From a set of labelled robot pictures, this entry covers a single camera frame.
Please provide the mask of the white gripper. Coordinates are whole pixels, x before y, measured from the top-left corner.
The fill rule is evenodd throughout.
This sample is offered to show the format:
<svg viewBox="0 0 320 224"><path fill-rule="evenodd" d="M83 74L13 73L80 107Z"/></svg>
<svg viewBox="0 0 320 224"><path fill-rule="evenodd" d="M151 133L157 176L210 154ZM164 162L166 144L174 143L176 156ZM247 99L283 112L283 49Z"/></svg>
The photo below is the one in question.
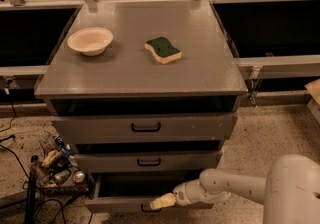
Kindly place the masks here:
<svg viewBox="0 0 320 224"><path fill-rule="evenodd" d="M173 193L164 194L150 202L152 210L159 210L173 206L177 203L180 206L191 205L201 201L204 193L200 181L198 179L183 182L177 185Z"/></svg>

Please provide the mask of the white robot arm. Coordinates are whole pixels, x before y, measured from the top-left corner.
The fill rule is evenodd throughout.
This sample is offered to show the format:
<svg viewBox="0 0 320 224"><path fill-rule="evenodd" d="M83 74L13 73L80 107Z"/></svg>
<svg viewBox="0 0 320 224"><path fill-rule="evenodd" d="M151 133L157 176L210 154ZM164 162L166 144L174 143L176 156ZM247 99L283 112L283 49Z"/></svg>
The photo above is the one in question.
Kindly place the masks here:
<svg viewBox="0 0 320 224"><path fill-rule="evenodd" d="M151 201L150 208L215 204L232 194L263 205L263 224L320 224L320 165L296 154L277 159L264 178L206 169Z"/></svg>

